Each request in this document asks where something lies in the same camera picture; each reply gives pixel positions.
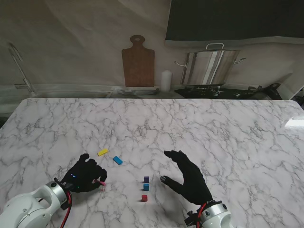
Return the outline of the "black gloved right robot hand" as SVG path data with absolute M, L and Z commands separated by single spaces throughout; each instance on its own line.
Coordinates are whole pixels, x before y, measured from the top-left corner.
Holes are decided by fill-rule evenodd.
M 164 154 L 178 165 L 183 175 L 183 184 L 178 183 L 168 176 L 160 177 L 162 183 L 195 205 L 202 206 L 213 200 L 203 174 L 200 172 L 197 165 L 189 160 L 186 154 L 182 151 L 177 152 L 174 150 L 164 151 Z

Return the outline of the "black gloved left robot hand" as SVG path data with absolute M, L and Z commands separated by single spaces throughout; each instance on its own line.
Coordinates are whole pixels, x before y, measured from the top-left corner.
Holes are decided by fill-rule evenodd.
M 60 182 L 68 191 L 80 193 L 98 189 L 106 178 L 107 171 L 94 159 L 90 159 L 89 154 L 84 153 Z

